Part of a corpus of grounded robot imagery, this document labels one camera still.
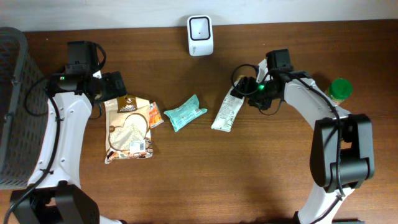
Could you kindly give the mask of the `green lid jar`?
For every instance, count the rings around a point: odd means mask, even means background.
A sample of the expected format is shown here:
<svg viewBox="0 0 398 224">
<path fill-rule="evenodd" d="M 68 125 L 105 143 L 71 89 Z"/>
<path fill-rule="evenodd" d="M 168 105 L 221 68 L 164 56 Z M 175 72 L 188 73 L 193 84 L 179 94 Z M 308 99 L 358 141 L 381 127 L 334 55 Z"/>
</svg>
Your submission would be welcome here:
<svg viewBox="0 0 398 224">
<path fill-rule="evenodd" d="M 344 78 L 334 80 L 325 91 L 326 95 L 337 105 L 349 98 L 352 92 L 353 86 L 351 82 Z"/>
</svg>

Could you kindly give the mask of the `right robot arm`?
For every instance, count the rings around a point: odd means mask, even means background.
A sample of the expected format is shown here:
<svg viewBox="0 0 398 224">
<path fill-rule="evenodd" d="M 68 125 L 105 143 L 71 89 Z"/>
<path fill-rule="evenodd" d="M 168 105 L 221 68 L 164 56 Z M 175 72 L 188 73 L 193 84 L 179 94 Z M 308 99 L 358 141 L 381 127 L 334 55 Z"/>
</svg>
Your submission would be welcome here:
<svg viewBox="0 0 398 224">
<path fill-rule="evenodd" d="M 289 223 L 334 223 L 342 203 L 375 173 L 373 128 L 365 114 L 341 108 L 304 70 L 295 70 L 288 49 L 266 53 L 266 71 L 231 76 L 231 94 L 246 97 L 261 113 L 273 100 L 294 107 L 313 129 L 310 172 L 314 181 L 305 205 Z"/>
</svg>

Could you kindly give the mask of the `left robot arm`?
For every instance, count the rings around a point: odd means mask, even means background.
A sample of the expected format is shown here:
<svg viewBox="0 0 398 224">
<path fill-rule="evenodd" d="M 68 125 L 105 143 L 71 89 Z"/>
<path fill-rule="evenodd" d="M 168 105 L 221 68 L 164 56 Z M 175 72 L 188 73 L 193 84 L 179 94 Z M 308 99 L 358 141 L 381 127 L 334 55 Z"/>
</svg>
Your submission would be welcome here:
<svg viewBox="0 0 398 224">
<path fill-rule="evenodd" d="M 103 48 L 68 43 L 68 63 L 43 75 L 26 40 L 1 43 L 1 188 L 20 223 L 108 223 L 81 190 L 80 156 L 92 109 L 126 94 L 119 72 L 101 73 Z"/>
</svg>

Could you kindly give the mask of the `orange tissue packet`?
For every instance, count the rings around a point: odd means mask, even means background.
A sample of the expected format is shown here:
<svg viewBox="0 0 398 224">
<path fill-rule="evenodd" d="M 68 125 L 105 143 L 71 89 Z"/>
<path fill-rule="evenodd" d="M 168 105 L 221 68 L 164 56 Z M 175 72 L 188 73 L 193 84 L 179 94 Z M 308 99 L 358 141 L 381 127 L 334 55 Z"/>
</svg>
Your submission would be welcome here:
<svg viewBox="0 0 398 224">
<path fill-rule="evenodd" d="M 152 102 L 150 104 L 149 118 L 150 118 L 149 126 L 151 129 L 157 127 L 158 125 L 164 122 L 156 102 Z"/>
</svg>

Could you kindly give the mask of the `teal wipes packet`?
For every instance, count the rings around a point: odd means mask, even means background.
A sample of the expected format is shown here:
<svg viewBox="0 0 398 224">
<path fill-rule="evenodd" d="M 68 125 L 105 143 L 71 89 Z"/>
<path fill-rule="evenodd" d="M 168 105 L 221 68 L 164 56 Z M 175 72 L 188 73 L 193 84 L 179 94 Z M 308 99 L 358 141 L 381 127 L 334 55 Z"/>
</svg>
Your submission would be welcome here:
<svg viewBox="0 0 398 224">
<path fill-rule="evenodd" d="M 200 108 L 198 97 L 193 95 L 178 108 L 164 111 L 164 115 L 169 118 L 174 131 L 178 132 L 188 123 L 206 112 L 206 108 Z"/>
</svg>

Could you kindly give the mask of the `white tube gold cap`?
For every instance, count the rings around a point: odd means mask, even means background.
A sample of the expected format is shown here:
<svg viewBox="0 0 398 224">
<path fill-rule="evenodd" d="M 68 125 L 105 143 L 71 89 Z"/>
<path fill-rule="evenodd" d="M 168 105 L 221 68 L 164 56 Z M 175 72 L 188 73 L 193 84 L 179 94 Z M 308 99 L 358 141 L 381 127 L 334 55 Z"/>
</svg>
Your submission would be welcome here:
<svg viewBox="0 0 398 224">
<path fill-rule="evenodd" d="M 218 114 L 211 125 L 211 129 L 224 131 L 229 133 L 233 126 L 234 120 L 241 109 L 245 97 L 239 98 L 236 96 L 231 95 L 233 91 L 233 87 L 231 87 L 225 96 Z"/>
</svg>

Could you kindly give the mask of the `glutinous rice bag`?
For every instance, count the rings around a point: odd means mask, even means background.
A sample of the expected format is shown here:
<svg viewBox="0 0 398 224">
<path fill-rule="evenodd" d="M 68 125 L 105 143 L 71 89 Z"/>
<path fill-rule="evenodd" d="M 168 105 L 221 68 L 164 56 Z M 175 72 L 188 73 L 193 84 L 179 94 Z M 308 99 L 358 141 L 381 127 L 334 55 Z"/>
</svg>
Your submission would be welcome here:
<svg viewBox="0 0 398 224">
<path fill-rule="evenodd" d="M 153 155 L 150 101 L 132 95 L 104 102 L 106 112 L 105 164 Z"/>
</svg>

